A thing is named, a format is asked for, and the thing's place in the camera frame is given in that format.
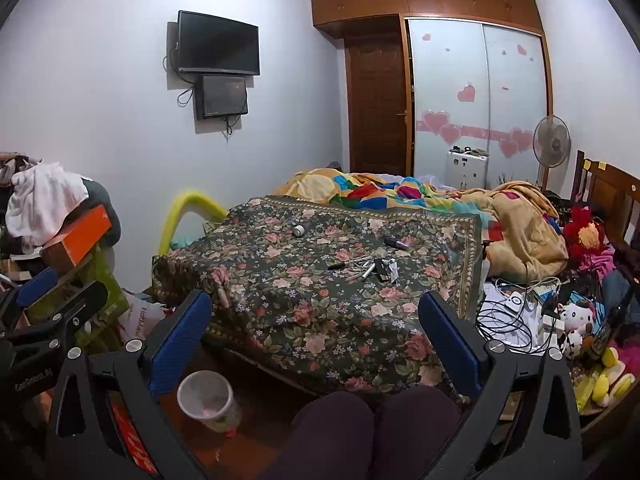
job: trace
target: white box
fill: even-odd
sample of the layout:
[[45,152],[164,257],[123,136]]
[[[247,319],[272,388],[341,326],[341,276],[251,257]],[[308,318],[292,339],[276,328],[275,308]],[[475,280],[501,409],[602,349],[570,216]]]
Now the white box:
[[456,189],[484,188],[488,162],[488,155],[472,155],[471,153],[449,150],[445,176],[446,186]]

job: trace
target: metal screw knob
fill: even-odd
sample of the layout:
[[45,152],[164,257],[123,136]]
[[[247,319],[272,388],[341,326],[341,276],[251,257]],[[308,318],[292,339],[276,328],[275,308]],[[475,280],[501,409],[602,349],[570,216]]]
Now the metal screw knob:
[[81,353],[82,353],[82,350],[79,349],[77,346],[74,346],[71,350],[69,350],[69,352],[66,353],[66,356],[69,359],[78,359]]
[[140,341],[140,339],[132,339],[131,341],[127,342],[124,348],[127,350],[127,352],[137,352],[142,348],[142,341]]
[[504,343],[497,339],[491,339],[491,341],[486,344],[486,347],[494,354],[501,354],[504,352]]
[[558,348],[550,348],[549,357],[551,357],[554,361],[559,361],[560,359],[562,359],[562,352]]

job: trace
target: orange box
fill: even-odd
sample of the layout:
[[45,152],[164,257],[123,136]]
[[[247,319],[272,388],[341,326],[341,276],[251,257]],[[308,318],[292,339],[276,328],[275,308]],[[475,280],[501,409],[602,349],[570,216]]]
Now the orange box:
[[42,248],[42,257],[58,274],[66,274],[80,263],[110,228],[111,222],[104,206],[94,207],[60,229]]

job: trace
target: floral bedspread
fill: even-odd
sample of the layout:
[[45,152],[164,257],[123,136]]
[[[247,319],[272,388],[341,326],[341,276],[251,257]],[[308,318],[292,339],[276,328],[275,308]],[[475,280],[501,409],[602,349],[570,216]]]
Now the floral bedspread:
[[[296,238],[292,229],[302,225]],[[384,245],[391,236],[409,245]],[[393,257],[393,285],[348,280],[334,262]],[[425,290],[464,316],[475,309],[481,259],[477,215],[392,208],[349,210],[290,197],[254,198],[190,246],[156,256],[154,288],[169,303],[192,288],[212,297],[206,339],[317,394],[378,396],[413,384],[452,386],[418,322]]]

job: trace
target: wooden floor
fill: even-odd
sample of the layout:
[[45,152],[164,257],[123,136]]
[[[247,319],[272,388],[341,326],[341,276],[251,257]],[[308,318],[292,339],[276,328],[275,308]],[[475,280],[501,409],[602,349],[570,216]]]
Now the wooden floor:
[[253,479],[277,455],[296,413],[314,397],[229,354],[199,347],[185,376],[197,370],[224,375],[242,410],[238,434],[225,438],[180,410],[177,388],[161,399],[174,428],[212,478]]

